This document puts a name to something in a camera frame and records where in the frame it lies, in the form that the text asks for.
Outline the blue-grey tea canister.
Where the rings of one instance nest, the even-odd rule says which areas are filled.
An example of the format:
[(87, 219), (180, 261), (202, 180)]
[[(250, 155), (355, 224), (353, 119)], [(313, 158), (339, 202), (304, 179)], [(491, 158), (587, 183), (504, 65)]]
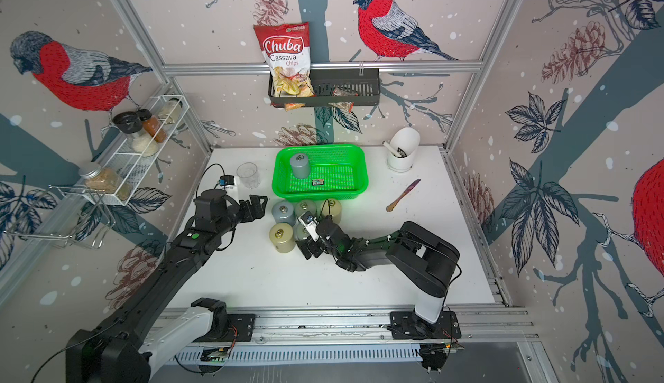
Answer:
[(277, 201), (271, 208), (271, 215), (276, 224), (286, 223), (293, 227), (296, 224), (296, 217), (293, 204), (289, 201)]

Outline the beige tea canister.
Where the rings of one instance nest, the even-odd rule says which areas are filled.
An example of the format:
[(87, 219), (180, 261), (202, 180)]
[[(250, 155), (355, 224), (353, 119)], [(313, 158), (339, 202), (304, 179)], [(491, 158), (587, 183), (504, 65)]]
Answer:
[(286, 222), (275, 224), (270, 229), (269, 239), (279, 253), (290, 253), (296, 246), (293, 227)]

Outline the yellow-green tea canister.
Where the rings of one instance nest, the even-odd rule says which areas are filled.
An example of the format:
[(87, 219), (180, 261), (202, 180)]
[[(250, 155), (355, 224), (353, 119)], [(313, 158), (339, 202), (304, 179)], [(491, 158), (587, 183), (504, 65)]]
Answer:
[(321, 206), (321, 217), (331, 218), (332, 222), (339, 225), (342, 221), (342, 203), (337, 199), (326, 199)]

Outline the sage green tea canister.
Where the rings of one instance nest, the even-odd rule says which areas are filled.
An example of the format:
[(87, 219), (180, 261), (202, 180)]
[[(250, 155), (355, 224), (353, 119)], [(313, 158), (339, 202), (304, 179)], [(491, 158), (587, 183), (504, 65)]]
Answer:
[(310, 199), (304, 199), (294, 204), (294, 214), (296, 218), (301, 217), (304, 213), (311, 213), (314, 216), (318, 214), (318, 207), (316, 203)]

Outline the grey-green canister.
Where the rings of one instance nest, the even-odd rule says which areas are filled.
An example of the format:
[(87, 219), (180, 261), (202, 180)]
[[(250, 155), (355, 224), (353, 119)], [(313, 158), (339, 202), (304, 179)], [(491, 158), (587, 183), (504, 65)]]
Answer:
[(306, 227), (299, 223), (293, 227), (293, 231), (297, 242), (307, 241), (311, 237)]

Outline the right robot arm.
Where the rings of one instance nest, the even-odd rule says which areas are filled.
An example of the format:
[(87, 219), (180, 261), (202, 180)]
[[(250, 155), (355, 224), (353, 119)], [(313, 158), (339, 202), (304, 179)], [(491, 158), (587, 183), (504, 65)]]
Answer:
[(379, 265), (393, 265), (420, 292), (411, 311), (393, 311), (387, 329), (394, 340), (424, 341), (461, 337), (456, 314), (444, 313), (451, 284), (463, 270), (459, 251), (448, 241), (421, 227), (404, 222), (400, 229), (375, 239), (351, 238), (330, 216), (306, 212), (297, 226), (309, 234), (298, 246), (305, 258), (330, 255), (347, 272), (365, 272)]

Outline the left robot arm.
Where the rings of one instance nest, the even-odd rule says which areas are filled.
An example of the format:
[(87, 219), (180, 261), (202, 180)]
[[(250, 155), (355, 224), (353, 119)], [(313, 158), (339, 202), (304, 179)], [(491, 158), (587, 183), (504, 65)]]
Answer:
[(254, 315), (230, 315), (224, 302), (198, 298), (181, 317), (149, 334), (176, 293), (216, 253), (222, 238), (266, 213), (266, 196), (235, 201), (222, 189), (195, 198), (195, 214), (140, 288), (92, 331), (79, 330), (66, 352), (68, 382), (147, 382), (190, 343), (248, 342)]

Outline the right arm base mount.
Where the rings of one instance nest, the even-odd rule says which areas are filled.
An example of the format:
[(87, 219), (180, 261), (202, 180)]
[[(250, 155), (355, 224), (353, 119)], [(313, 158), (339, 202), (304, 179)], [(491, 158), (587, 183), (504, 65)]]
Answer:
[(440, 372), (453, 348), (461, 347), (458, 316), (452, 310), (442, 310), (433, 323), (419, 317), (415, 310), (392, 311), (387, 330), (394, 340), (418, 343), (421, 366), (428, 372)]

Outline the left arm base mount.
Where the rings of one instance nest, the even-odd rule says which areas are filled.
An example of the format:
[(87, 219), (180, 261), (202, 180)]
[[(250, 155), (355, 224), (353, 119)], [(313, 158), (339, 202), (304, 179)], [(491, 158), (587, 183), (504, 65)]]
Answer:
[(255, 320), (255, 314), (214, 314), (210, 331), (199, 341), (204, 343), (250, 342)]

